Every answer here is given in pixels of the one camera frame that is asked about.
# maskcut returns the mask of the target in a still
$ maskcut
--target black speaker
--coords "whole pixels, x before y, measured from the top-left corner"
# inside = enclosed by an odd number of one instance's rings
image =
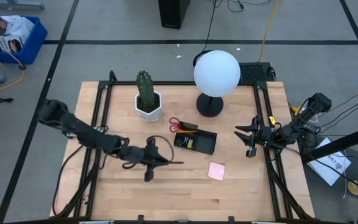
[[[161,26],[180,29],[190,0],[158,0]]]

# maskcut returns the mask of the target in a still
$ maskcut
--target white spherical lampshade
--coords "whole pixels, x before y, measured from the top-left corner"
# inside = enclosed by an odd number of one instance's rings
[[[222,50],[208,52],[197,61],[194,80],[205,95],[228,95],[239,83],[239,62],[233,55]]]

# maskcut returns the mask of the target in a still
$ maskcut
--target blue bin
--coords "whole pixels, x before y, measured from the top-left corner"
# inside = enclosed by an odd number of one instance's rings
[[[39,17],[26,16],[28,20],[34,23],[29,37],[24,43],[22,50],[19,53],[12,53],[24,65],[34,63],[38,52],[48,34],[48,31],[41,24]],[[2,63],[17,63],[9,54],[0,49],[0,62]]]

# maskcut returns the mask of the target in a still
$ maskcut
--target white pot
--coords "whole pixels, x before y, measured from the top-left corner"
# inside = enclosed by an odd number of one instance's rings
[[[138,102],[138,100],[139,100],[139,98],[140,98],[140,95],[138,94],[138,95],[135,96],[135,110],[136,110],[137,112],[139,112],[140,116],[141,116],[141,117],[143,118],[143,120],[146,121],[146,122],[155,122],[155,121],[158,121],[158,120],[160,119],[160,117],[161,117],[161,114],[162,114],[162,99],[161,99],[161,94],[160,94],[159,92],[156,92],[156,91],[155,91],[154,93],[158,95],[158,99],[160,100],[160,106],[159,106],[157,109],[155,109],[155,110],[153,110],[153,111],[151,111],[151,112],[149,112],[149,113],[146,113],[146,112],[142,111],[141,109],[139,109],[139,108],[137,107],[137,102]]]

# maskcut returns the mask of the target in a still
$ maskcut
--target pink sticky note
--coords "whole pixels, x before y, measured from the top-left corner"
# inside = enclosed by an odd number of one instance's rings
[[[211,162],[209,164],[208,177],[215,180],[223,180],[225,166]]]

